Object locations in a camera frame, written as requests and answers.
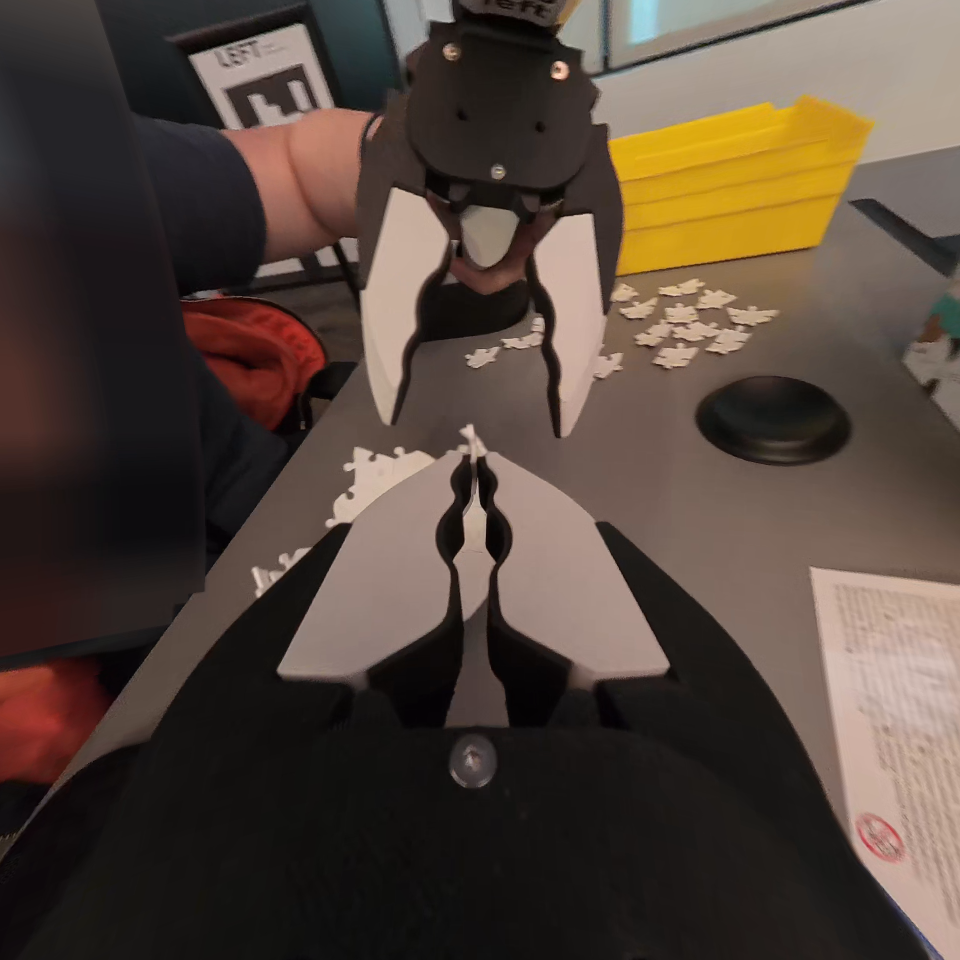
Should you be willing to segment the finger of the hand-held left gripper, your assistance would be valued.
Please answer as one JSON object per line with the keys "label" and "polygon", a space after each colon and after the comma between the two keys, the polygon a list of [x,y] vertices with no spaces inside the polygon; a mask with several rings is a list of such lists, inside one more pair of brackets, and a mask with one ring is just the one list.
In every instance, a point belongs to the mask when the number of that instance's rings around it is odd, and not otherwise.
{"label": "finger of the hand-held left gripper", "polygon": [[559,217],[534,248],[527,274],[534,307],[545,324],[540,349],[551,425],[555,436],[564,439],[590,396],[606,330],[594,216]]}
{"label": "finger of the hand-held left gripper", "polygon": [[410,354],[422,333],[423,295],[447,276],[451,254],[450,235],[428,199],[391,187],[361,292],[367,380],[386,426],[402,408]]}

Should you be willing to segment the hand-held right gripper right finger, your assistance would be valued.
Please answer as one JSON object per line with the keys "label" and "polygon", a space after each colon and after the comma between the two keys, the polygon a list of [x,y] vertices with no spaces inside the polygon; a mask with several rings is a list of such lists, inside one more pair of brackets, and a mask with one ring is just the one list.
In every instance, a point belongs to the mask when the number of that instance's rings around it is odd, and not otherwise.
{"label": "hand-held right gripper right finger", "polygon": [[668,658],[594,518],[498,453],[477,460],[486,513],[486,649],[510,724],[546,724],[569,690],[666,677]]}

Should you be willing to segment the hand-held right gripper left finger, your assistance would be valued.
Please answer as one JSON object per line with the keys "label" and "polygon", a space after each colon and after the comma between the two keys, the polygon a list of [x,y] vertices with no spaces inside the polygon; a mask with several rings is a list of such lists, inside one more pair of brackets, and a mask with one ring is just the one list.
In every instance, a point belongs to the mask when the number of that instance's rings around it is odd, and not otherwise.
{"label": "hand-held right gripper left finger", "polygon": [[384,694],[402,724],[444,724],[462,668],[454,558],[472,459],[447,453],[383,492],[349,526],[283,655],[284,681]]}

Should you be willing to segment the half built puzzle ball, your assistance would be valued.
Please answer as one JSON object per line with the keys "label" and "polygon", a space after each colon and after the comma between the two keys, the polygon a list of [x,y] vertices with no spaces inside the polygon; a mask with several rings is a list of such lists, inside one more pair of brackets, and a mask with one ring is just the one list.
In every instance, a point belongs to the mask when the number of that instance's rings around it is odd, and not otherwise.
{"label": "half built puzzle ball", "polygon": [[[354,522],[376,499],[413,474],[432,465],[434,458],[425,451],[406,451],[396,447],[390,454],[375,453],[355,447],[351,461],[343,471],[352,474],[353,482],[332,504],[332,514],[325,528]],[[463,514],[463,546],[454,559],[459,576],[461,607],[464,619],[473,617],[488,595],[489,575],[494,562],[486,550],[486,512],[477,493],[471,496]],[[308,553],[300,547],[278,556],[273,568],[254,566],[250,573],[254,598],[260,598]]]}

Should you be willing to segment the pile of white puzzle pieces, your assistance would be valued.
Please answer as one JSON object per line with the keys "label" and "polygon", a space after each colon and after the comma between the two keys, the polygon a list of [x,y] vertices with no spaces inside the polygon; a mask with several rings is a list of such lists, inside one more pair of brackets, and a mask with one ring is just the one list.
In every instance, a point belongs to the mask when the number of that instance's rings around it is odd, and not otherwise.
{"label": "pile of white puzzle pieces", "polygon": [[685,369],[702,354],[737,354],[782,314],[740,302],[696,277],[646,290],[618,279],[610,302],[607,331],[613,344],[599,347],[592,372],[596,381],[622,372],[629,350],[665,371]]}

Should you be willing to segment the small curved puzzle piece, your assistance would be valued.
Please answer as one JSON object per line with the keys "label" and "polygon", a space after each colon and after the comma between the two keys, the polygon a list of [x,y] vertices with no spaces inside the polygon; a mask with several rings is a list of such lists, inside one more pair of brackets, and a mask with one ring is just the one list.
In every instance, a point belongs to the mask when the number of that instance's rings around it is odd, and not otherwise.
{"label": "small curved puzzle piece", "polygon": [[460,436],[462,443],[458,450],[468,457],[471,469],[471,493],[462,516],[464,538],[469,540],[481,536],[486,529],[487,515],[482,503],[478,463],[486,456],[487,449],[473,424],[462,427]]}

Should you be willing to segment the black round ball stand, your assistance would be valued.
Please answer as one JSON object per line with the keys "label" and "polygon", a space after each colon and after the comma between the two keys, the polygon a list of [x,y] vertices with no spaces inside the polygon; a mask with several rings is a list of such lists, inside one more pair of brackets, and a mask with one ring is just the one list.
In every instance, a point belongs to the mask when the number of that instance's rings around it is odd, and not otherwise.
{"label": "black round ball stand", "polygon": [[799,467],[844,450],[854,427],[823,388],[778,375],[730,382],[699,403],[695,424],[715,449],[765,466]]}

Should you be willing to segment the colourful puzzle box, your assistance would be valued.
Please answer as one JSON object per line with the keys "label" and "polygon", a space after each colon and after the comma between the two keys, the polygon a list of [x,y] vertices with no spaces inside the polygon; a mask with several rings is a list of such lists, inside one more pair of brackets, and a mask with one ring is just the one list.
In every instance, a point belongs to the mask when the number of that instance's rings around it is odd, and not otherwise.
{"label": "colourful puzzle box", "polygon": [[903,365],[924,394],[959,431],[959,269],[927,312],[903,354]]}

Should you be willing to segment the person's left hand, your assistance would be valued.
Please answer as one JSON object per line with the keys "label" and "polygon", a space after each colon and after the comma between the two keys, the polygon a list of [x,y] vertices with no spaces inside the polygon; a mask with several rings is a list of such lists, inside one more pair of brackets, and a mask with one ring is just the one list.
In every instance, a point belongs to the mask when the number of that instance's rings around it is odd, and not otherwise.
{"label": "person's left hand", "polygon": [[[380,122],[378,114],[336,108],[309,114],[292,126],[288,154],[294,180],[322,238],[358,239],[362,157]],[[523,227],[494,266],[480,269],[456,255],[449,274],[477,293],[497,293],[522,280],[532,245],[533,235]]]}

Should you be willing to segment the black jacket with orange lining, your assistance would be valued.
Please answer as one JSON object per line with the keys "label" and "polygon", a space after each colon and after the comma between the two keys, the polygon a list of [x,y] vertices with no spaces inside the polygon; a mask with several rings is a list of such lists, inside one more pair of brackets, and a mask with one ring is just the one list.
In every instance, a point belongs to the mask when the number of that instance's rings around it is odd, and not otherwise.
{"label": "black jacket with orange lining", "polygon": [[[310,422],[311,380],[328,364],[317,337],[288,311],[244,297],[182,307],[192,346],[234,402],[285,439]],[[2,672],[2,784],[51,786],[96,729],[116,694],[103,656],[58,657]]]}

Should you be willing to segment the person's dark blue shirt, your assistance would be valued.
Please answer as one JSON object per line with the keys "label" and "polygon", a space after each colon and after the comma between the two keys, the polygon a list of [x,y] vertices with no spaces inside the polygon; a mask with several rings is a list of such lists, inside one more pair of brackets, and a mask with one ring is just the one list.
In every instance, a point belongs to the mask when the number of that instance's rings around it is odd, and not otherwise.
{"label": "person's dark blue shirt", "polygon": [[242,412],[196,349],[190,353],[196,393],[210,571],[286,467],[281,437]]}

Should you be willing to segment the yellow plastic bin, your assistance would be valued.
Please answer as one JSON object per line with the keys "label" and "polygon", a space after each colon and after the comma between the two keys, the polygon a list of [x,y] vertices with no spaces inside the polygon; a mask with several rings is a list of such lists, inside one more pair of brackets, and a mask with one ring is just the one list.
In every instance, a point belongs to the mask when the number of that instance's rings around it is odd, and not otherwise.
{"label": "yellow plastic bin", "polygon": [[875,123],[803,95],[612,139],[618,277],[819,246]]}

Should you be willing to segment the framed black white tag sign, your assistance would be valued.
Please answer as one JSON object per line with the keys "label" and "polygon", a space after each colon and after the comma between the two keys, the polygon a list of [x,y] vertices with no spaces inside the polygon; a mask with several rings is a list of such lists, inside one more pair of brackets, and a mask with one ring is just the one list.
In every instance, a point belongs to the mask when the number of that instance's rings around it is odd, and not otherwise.
{"label": "framed black white tag sign", "polygon": [[166,37],[220,126],[275,128],[344,104],[308,2]]}

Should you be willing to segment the white instruction leaflet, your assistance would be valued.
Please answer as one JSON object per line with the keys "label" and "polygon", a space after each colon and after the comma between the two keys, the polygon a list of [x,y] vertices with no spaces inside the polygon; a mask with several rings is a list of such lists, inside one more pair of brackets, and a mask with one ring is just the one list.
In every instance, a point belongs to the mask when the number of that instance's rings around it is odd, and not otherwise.
{"label": "white instruction leaflet", "polygon": [[851,846],[932,958],[959,957],[959,587],[811,568]]}

